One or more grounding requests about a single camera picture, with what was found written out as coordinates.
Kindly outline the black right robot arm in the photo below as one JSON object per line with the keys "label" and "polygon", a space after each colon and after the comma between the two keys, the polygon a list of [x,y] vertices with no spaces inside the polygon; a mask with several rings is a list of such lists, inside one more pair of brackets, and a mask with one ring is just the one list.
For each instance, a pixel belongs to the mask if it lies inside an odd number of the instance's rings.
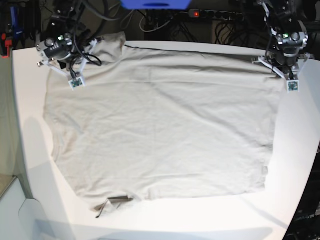
{"label": "black right robot arm", "polygon": [[74,89],[85,86],[83,71],[87,64],[102,66],[94,55],[98,45],[97,33],[81,23],[87,0],[55,0],[54,12],[44,31],[36,33],[35,48],[41,57],[37,63],[66,77]]}

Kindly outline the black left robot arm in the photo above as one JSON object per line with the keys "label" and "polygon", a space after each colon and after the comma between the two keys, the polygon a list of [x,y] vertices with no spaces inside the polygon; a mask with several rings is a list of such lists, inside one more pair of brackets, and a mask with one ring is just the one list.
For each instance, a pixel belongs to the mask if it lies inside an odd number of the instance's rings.
{"label": "black left robot arm", "polygon": [[278,77],[286,80],[287,92],[299,92],[299,75],[306,62],[314,56],[304,52],[309,34],[306,25],[298,19],[293,0],[258,0],[262,6],[269,40],[265,54],[252,59]]}

